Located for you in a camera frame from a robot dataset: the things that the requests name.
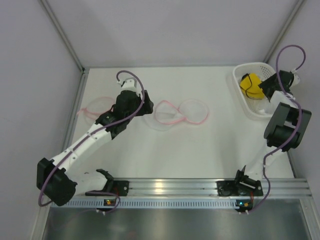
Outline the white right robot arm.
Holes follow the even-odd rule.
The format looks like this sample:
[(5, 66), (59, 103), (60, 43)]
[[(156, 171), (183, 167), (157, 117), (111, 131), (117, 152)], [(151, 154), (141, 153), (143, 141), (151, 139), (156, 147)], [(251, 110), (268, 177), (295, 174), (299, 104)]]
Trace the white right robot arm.
[(248, 112), (248, 100), (267, 100), (262, 113), (255, 113), (258, 119), (270, 118), (263, 134), (270, 152), (258, 162), (265, 176), (269, 156), (299, 146), (312, 113), (302, 109), (291, 95), (290, 86), (295, 78), (292, 72), (275, 72), (270, 66), (254, 63), (238, 65), (233, 69), (232, 77), (241, 104)]

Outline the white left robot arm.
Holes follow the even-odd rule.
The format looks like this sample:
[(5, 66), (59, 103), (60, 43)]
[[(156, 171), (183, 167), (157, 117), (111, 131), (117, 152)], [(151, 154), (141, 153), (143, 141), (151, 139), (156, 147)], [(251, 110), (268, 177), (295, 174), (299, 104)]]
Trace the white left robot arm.
[(57, 206), (63, 206), (81, 194), (112, 196), (114, 178), (108, 171), (97, 169), (91, 173), (71, 175), (69, 170), (115, 139), (134, 117), (152, 114), (153, 107), (146, 90), (140, 96), (134, 91), (123, 90), (111, 109), (101, 114), (79, 140), (52, 159), (41, 159), (36, 173), (36, 186), (40, 190), (38, 205), (45, 206), (43, 196)]

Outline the yellow black bra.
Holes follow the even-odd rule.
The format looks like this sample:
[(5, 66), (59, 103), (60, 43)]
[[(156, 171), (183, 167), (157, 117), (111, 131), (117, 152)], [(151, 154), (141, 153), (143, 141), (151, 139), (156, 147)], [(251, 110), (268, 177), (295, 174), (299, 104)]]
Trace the yellow black bra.
[(251, 100), (262, 100), (265, 95), (259, 88), (261, 79), (255, 73), (246, 73), (240, 81), (239, 87), (244, 96)]

